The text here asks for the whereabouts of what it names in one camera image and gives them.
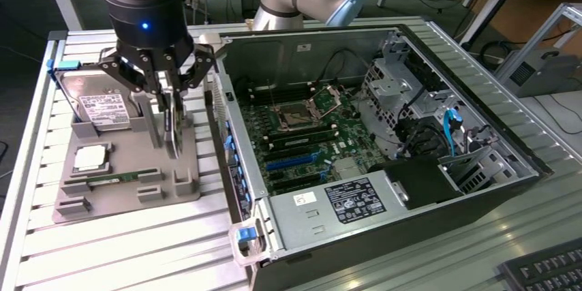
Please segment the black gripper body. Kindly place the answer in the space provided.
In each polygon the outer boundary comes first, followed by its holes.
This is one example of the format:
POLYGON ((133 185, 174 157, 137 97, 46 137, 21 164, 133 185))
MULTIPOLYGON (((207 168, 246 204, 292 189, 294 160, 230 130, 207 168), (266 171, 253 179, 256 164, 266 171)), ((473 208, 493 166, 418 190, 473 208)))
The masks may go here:
POLYGON ((117 33, 117 54, 131 59, 142 50, 155 58, 186 59, 194 50, 185 0, 106 0, 117 33))

